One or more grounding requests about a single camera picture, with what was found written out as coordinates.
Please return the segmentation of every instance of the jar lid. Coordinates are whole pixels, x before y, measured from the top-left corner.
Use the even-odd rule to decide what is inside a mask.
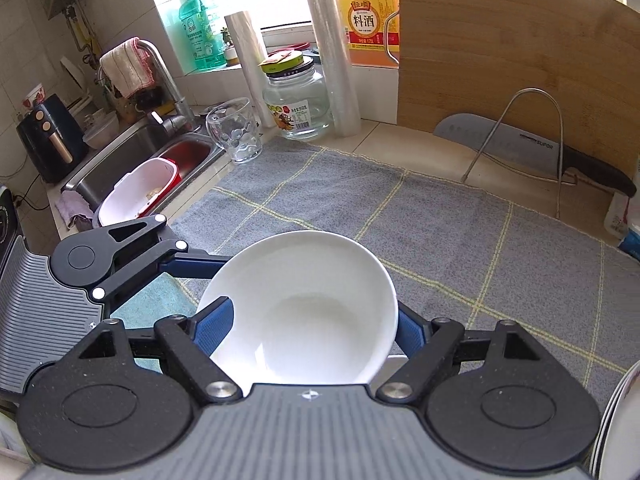
[[[298,66],[289,68],[287,70],[283,70],[282,72],[273,72],[273,73],[267,74],[267,77],[269,79],[279,79],[281,77],[296,75],[301,72],[304,72],[305,70],[308,70],[314,65],[314,60],[311,59],[309,56],[303,56],[302,59],[303,59],[302,63],[299,64]]]
[[[269,75],[271,73],[282,72],[302,63],[302,52],[299,50],[281,50],[274,52],[262,63],[260,68]]]

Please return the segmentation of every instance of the blue package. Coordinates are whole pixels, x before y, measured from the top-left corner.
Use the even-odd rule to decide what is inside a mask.
[[[636,260],[640,260],[640,234],[633,229],[629,229],[628,235],[620,242],[618,248],[627,254],[631,254]]]

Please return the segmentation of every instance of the towel hanging on faucet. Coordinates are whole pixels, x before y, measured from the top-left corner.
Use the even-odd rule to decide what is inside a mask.
[[[138,46],[140,38],[130,38],[100,58],[100,66],[125,98],[155,86],[150,56]]]

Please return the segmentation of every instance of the purple cloth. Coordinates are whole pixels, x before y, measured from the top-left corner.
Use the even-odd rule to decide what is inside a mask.
[[[89,204],[77,191],[63,191],[60,198],[56,200],[56,208],[67,227],[71,227],[78,217],[89,221],[94,217]]]

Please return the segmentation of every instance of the yellow label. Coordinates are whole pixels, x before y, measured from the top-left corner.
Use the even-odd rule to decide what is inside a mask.
[[[340,0],[349,48],[383,51],[383,26],[387,17],[397,9],[396,0]],[[390,51],[400,50],[399,16],[389,23],[388,43]]]

